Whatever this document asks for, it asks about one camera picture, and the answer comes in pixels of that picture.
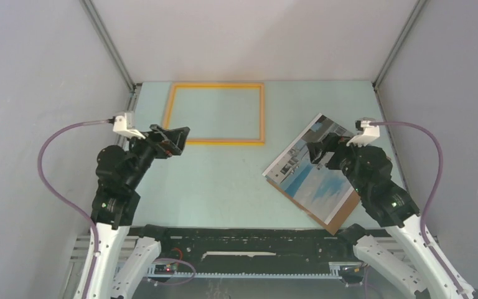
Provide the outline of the orange wooden picture frame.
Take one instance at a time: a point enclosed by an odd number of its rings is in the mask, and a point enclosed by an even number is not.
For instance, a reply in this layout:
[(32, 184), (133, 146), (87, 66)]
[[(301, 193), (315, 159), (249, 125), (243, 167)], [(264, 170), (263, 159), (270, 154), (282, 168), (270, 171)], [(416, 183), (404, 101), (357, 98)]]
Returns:
[(188, 145), (219, 145), (219, 146), (261, 146), (266, 140), (265, 121), (265, 85), (259, 82), (174, 82), (169, 89), (169, 95), (162, 117), (162, 126), (169, 128), (171, 115), (175, 104), (176, 93), (180, 89), (253, 89), (259, 95), (259, 137), (258, 139), (211, 139), (195, 138), (188, 139)]

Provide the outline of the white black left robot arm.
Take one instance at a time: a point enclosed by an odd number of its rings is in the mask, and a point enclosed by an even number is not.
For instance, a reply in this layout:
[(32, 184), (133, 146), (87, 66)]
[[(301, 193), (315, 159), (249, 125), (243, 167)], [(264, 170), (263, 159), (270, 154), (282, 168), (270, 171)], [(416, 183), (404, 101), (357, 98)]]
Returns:
[(121, 249), (133, 224), (141, 196), (137, 187), (156, 159), (180, 156), (190, 129), (172, 130), (151, 125), (149, 131), (117, 130), (128, 147), (108, 146), (97, 156), (98, 188), (92, 202), (90, 247), (75, 298), (131, 298), (148, 267), (155, 259), (165, 259), (172, 243), (157, 235), (143, 235), (120, 271), (116, 270)]

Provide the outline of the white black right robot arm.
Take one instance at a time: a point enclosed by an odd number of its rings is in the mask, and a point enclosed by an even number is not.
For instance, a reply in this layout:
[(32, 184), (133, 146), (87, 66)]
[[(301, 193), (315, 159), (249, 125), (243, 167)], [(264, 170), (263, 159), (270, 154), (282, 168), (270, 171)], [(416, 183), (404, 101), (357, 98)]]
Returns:
[(407, 265), (385, 252), (358, 224), (342, 232), (337, 252), (344, 260), (356, 257), (374, 268), (407, 298), (478, 298), (478, 289), (441, 256), (441, 249), (426, 228), (411, 196), (391, 179), (392, 163), (384, 150), (356, 146), (346, 136), (329, 133), (323, 140), (307, 143), (311, 163), (327, 153), (330, 170), (341, 171), (360, 197), (366, 213), (393, 237), (408, 256)]

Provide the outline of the building and sky photo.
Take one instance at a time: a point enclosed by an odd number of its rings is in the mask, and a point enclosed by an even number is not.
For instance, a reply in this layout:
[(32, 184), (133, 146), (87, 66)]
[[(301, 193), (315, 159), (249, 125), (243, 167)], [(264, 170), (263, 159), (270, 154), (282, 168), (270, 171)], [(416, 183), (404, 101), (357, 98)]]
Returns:
[(309, 217), (326, 227), (355, 192), (340, 172), (326, 168), (332, 153), (315, 162), (308, 143), (329, 133), (352, 137), (352, 133), (323, 114), (318, 114), (293, 142), (264, 170), (263, 176)]

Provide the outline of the brown cardboard backing board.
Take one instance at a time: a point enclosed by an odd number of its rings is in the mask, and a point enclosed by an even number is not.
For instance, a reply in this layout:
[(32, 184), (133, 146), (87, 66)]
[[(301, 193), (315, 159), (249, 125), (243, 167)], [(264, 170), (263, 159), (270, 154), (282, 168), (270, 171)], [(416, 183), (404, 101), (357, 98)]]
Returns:
[(341, 204), (338, 210), (334, 213), (329, 222), (325, 222), (322, 219), (315, 216), (311, 211), (307, 210), (303, 205), (294, 200), (289, 194), (285, 193), (276, 183), (272, 180), (266, 180), (282, 195), (289, 199), (298, 209), (303, 211), (309, 218), (319, 224), (323, 229), (328, 231), (331, 235), (335, 235), (337, 231), (342, 227), (342, 224), (349, 218), (349, 215), (355, 210), (360, 202), (360, 196), (353, 190), (347, 199)]

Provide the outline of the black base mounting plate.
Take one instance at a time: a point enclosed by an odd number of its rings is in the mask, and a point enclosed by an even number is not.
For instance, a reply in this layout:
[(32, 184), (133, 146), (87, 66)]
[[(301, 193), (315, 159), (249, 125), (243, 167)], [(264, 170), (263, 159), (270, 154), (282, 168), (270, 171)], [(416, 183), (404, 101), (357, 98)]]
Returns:
[(348, 242), (323, 229), (206, 229), (133, 227), (162, 242), (162, 258), (179, 257), (198, 274), (328, 274), (336, 265), (358, 265)]

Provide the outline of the small electronics board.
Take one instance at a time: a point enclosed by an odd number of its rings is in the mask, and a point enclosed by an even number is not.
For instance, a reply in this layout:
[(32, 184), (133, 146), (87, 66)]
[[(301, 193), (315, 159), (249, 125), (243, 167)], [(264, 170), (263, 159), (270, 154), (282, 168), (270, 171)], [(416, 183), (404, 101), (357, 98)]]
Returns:
[(177, 272), (177, 264), (157, 264), (154, 267), (155, 275), (172, 275)]

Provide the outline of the left aluminium corner post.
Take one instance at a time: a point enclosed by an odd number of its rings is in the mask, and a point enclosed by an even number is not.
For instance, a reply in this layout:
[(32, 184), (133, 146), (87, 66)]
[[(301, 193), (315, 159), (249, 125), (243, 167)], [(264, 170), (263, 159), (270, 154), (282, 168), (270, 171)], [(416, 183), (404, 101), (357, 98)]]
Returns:
[(131, 78), (125, 63), (123, 62), (122, 56), (116, 48), (116, 45), (111, 38), (111, 35), (108, 32), (108, 29), (105, 26), (105, 23), (103, 22), (103, 19), (101, 18), (100, 13), (95, 6), (95, 3), (91, 0), (79, 0), (79, 3), (82, 5), (82, 8), (85, 11), (87, 17), (89, 18), (92, 27), (96, 31), (96, 34), (99, 37), (101, 43), (103, 44), (108, 55), (115, 64), (115, 67), (121, 75), (128, 90), (130, 92), (134, 92), (136, 88), (136, 83)]

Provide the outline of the aluminium corner post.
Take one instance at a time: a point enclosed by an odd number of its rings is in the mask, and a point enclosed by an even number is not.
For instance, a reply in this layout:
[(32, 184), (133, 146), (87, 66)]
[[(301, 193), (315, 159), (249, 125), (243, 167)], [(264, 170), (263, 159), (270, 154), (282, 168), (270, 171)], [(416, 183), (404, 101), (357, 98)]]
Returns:
[(415, 5), (413, 6), (406, 22), (404, 23), (401, 31), (396, 38), (393, 47), (390, 49), (384, 63), (382, 64), (375, 80), (373, 81), (373, 88), (377, 91), (380, 88), (380, 85), (383, 83), (384, 79), (386, 78), (389, 69), (391, 68), (393, 62), (396, 59), (396, 56), (400, 52), (401, 48), (403, 47), (405, 41), (407, 40), (412, 28), (415, 26), (419, 16), (423, 12), (423, 9), (427, 5), (428, 0), (417, 0)]
[(105, 26), (105, 23), (103, 22), (103, 19), (101, 18), (100, 13), (95, 6), (95, 3), (91, 0), (79, 0), (79, 3), (82, 5), (82, 8), (85, 11), (87, 17), (89, 18), (92, 27), (96, 31), (96, 34), (99, 37), (101, 43), (103, 44), (108, 55), (115, 64), (115, 67), (121, 75), (128, 90), (130, 92), (134, 92), (136, 88), (136, 83), (131, 78), (125, 63), (123, 62), (122, 56), (116, 48), (116, 45), (111, 38), (111, 35), (108, 32), (108, 29)]

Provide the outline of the aluminium rail front frame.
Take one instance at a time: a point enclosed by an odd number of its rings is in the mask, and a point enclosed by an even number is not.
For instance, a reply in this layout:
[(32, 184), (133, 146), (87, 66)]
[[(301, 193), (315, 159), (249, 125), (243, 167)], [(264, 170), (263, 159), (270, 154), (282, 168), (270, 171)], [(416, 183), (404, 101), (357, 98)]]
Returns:
[(164, 237), (163, 258), (180, 266), (150, 265), (145, 277), (282, 278), (361, 281), (365, 265), (397, 285), (408, 298), (427, 298), (424, 284), (407, 254), (384, 230), (364, 233), (324, 230), (153, 229)]

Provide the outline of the right aluminium corner post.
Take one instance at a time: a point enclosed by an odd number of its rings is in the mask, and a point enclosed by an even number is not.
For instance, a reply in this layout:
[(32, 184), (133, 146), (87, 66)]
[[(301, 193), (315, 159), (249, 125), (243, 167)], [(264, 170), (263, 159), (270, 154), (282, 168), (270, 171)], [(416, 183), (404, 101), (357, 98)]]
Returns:
[(401, 31), (396, 38), (393, 47), (390, 49), (384, 63), (382, 64), (375, 80), (373, 81), (373, 88), (377, 91), (380, 88), (380, 85), (383, 83), (384, 79), (386, 78), (389, 69), (391, 68), (393, 62), (396, 59), (396, 56), (400, 52), (401, 48), (403, 47), (405, 41), (407, 40), (412, 28), (415, 26), (419, 16), (423, 12), (423, 9), (427, 5), (428, 0), (417, 0), (415, 5), (413, 6), (406, 22), (404, 23)]

